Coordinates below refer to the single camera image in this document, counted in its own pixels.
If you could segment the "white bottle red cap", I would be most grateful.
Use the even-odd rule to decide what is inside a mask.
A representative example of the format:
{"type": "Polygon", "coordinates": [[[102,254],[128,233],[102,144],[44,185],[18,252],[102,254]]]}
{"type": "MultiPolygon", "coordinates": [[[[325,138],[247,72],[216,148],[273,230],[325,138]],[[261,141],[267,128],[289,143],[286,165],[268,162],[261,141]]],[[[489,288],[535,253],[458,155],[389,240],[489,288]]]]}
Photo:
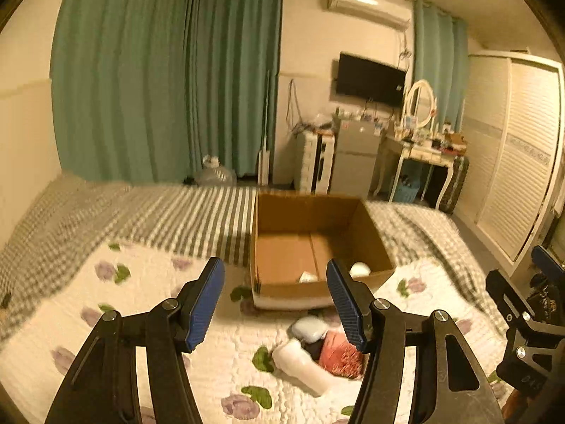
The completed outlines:
{"type": "Polygon", "coordinates": [[[355,262],[349,271],[353,279],[366,278],[371,274],[370,267],[364,262],[355,262]]]}

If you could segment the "dark green suitcase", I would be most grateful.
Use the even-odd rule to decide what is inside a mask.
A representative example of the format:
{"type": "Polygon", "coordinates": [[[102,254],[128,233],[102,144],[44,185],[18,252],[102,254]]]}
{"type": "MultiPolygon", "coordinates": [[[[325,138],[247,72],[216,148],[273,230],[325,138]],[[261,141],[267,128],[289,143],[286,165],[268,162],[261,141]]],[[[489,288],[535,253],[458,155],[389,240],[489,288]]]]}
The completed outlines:
{"type": "Polygon", "coordinates": [[[454,212],[460,198],[460,193],[463,190],[468,169],[469,159],[466,156],[456,156],[453,163],[453,175],[440,201],[440,210],[442,212],[454,212]]]}

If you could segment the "white usb power adapter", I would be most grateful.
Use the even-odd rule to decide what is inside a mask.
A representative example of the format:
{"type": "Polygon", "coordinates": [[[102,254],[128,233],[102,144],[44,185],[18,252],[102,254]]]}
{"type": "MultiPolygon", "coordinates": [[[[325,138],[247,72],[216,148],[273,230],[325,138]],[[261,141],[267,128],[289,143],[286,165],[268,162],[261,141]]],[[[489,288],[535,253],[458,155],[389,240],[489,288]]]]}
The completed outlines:
{"type": "Polygon", "coordinates": [[[317,275],[308,272],[302,272],[299,278],[300,283],[312,283],[312,282],[317,282],[318,280],[319,278],[317,275]]]}

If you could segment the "brown cardboard box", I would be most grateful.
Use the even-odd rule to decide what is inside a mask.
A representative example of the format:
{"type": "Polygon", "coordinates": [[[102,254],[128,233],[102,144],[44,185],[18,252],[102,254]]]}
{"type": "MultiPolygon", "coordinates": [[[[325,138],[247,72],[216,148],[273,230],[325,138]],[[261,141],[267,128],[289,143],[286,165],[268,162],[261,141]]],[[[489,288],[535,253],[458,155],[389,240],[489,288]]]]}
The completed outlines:
{"type": "Polygon", "coordinates": [[[298,311],[331,306],[331,259],[346,271],[355,262],[366,263],[371,274],[360,281],[372,291],[394,274],[396,264],[365,201],[292,192],[256,195],[249,261],[256,308],[298,311]],[[300,283],[302,272],[319,280],[300,283]]]}

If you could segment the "white hair dryer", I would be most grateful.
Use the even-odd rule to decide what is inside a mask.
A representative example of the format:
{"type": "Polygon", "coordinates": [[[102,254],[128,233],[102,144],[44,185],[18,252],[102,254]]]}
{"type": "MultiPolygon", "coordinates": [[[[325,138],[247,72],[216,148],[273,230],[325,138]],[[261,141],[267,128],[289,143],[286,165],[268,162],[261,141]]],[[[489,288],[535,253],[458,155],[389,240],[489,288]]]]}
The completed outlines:
{"type": "Polygon", "coordinates": [[[334,377],[319,366],[297,339],[290,339],[272,351],[275,366],[316,395],[324,395],[335,385],[334,377]]]}

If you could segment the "blue waste basket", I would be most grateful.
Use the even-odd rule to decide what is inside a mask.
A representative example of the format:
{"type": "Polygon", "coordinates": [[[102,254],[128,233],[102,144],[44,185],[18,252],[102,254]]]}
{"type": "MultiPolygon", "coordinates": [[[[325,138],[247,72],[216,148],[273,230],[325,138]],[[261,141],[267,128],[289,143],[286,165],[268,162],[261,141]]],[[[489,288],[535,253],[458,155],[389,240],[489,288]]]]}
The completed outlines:
{"type": "Polygon", "coordinates": [[[420,187],[421,184],[418,181],[398,183],[393,196],[394,203],[414,203],[420,187]]]}

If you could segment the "white dressing table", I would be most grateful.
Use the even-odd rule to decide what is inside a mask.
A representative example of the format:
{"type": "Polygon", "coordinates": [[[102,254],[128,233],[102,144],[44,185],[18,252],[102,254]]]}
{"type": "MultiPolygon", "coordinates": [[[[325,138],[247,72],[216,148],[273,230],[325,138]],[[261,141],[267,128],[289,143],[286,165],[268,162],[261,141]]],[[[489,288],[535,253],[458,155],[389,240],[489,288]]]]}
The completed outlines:
{"type": "Polygon", "coordinates": [[[391,136],[384,136],[381,138],[379,152],[381,153],[381,155],[378,156],[376,163],[378,178],[376,188],[373,191],[374,196],[377,196],[377,194],[382,189],[387,166],[387,158],[390,154],[393,154],[397,156],[397,165],[395,166],[394,170],[393,182],[392,187],[389,191],[388,202],[390,203],[394,199],[404,163],[406,161],[415,161],[419,163],[426,163],[426,165],[430,166],[426,182],[421,193],[421,200],[424,200],[424,196],[428,191],[433,169],[435,167],[443,167],[444,169],[446,169],[446,178],[444,180],[444,184],[441,186],[441,190],[435,205],[435,209],[437,211],[440,209],[441,201],[447,194],[447,190],[455,175],[456,162],[459,158],[462,158],[460,154],[452,154],[450,152],[433,149],[432,147],[418,146],[414,143],[407,143],[401,140],[396,140],[391,136]]]}

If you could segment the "black wall television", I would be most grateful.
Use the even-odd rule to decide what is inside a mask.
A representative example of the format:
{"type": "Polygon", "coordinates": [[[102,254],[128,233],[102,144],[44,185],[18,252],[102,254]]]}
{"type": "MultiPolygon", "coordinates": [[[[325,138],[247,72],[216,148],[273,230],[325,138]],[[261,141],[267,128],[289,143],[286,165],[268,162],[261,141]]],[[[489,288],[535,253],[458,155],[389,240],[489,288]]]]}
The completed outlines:
{"type": "Polygon", "coordinates": [[[390,65],[341,53],[335,92],[399,108],[403,102],[406,72],[390,65]]]}

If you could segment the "large green curtain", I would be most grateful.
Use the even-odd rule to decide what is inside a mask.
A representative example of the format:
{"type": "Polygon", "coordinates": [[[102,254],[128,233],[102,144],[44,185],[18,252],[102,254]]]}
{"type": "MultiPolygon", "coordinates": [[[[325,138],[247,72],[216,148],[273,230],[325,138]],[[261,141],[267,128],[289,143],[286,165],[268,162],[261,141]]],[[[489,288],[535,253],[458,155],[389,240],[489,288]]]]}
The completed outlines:
{"type": "Polygon", "coordinates": [[[206,155],[258,170],[274,139],[283,0],[63,0],[51,58],[64,170],[180,182],[206,155]]]}

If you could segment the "red patterned pouch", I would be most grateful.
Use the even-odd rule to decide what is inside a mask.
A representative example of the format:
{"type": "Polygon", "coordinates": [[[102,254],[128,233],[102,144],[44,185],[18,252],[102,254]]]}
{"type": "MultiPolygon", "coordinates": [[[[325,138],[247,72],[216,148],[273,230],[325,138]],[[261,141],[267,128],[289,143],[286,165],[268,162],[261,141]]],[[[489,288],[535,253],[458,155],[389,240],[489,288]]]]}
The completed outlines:
{"type": "Polygon", "coordinates": [[[357,379],[364,370],[364,354],[347,340],[341,331],[327,331],[317,361],[318,365],[334,376],[357,379]]]}

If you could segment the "white flat mop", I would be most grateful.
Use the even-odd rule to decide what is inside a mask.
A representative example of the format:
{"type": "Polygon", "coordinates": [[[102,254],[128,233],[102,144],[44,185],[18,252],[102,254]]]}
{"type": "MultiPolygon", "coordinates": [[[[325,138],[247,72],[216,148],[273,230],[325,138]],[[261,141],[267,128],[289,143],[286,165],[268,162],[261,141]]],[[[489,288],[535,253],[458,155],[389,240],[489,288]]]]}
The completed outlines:
{"type": "Polygon", "coordinates": [[[258,184],[260,186],[266,186],[269,180],[270,153],[268,151],[268,120],[270,107],[270,82],[271,72],[269,70],[266,70],[262,117],[262,138],[260,151],[258,152],[258,184]]]}

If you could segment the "white louvered wardrobe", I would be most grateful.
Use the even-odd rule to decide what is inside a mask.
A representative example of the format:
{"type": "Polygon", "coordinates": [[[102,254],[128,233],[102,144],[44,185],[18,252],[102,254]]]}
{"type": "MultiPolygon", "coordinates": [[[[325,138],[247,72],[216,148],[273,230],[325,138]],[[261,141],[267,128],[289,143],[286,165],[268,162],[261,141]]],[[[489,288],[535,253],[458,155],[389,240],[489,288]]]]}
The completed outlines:
{"type": "Polygon", "coordinates": [[[564,140],[561,63],[513,52],[470,55],[460,131],[469,168],[456,216],[512,274],[554,207],[564,140]]]}

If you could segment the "green window curtain right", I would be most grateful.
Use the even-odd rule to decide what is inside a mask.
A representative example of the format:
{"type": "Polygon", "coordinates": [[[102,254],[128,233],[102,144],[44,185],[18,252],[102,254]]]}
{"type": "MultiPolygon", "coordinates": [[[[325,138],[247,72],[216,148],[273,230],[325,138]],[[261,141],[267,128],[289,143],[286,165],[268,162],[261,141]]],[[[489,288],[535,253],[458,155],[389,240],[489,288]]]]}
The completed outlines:
{"type": "Polygon", "coordinates": [[[438,102],[436,122],[459,131],[469,60],[467,23],[426,0],[414,1],[415,81],[427,81],[438,102]]]}

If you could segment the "grey checked bed sheet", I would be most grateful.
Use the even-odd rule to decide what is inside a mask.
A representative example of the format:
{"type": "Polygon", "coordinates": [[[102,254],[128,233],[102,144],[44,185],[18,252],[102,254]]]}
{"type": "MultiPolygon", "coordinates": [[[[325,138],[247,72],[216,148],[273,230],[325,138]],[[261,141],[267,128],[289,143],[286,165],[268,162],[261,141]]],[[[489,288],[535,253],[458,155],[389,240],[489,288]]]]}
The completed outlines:
{"type": "MultiPolygon", "coordinates": [[[[63,174],[38,195],[1,251],[1,301],[7,305],[1,339],[64,289],[102,244],[136,242],[182,257],[216,255],[248,265],[255,195],[252,188],[132,186],[63,174]]],[[[484,271],[448,216],[411,204],[364,205],[395,265],[435,259],[459,295],[505,333],[484,271]]]]}

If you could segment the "clear water jug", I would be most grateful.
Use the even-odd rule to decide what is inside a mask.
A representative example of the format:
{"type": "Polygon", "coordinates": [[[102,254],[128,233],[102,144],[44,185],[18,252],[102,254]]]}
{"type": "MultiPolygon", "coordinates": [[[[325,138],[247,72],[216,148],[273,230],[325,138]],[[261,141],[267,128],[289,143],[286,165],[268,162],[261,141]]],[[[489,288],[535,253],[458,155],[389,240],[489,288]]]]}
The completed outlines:
{"type": "Polygon", "coordinates": [[[202,159],[202,170],[195,175],[195,182],[201,187],[234,187],[237,177],[220,163],[217,156],[206,155],[202,159]]]}

